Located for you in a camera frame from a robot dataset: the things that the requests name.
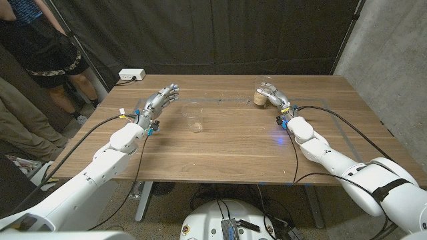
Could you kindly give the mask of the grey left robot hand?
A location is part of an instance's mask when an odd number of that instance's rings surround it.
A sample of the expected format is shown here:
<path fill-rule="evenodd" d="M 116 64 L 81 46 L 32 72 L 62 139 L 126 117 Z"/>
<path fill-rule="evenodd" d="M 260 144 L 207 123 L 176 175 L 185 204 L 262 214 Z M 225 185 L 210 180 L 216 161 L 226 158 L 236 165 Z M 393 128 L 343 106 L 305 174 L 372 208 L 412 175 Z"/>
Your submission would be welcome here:
<path fill-rule="evenodd" d="M 179 87 L 174 83 L 154 93 L 145 102 L 141 115 L 138 117 L 137 125 L 147 129 L 151 122 L 161 115 L 163 108 L 179 98 L 178 95 Z"/>

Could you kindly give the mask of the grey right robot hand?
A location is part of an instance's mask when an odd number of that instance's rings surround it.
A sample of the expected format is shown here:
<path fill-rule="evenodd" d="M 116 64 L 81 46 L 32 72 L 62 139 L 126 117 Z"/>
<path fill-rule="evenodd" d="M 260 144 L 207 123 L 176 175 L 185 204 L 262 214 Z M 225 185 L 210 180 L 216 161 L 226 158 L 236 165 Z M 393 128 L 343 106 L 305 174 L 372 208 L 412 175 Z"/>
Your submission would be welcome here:
<path fill-rule="evenodd" d="M 281 111 L 282 114 L 289 115 L 291 118 L 294 117 L 290 101 L 274 85 L 262 82 L 261 87 L 257 88 L 256 91 L 266 97 L 272 105 L 275 105 Z"/>

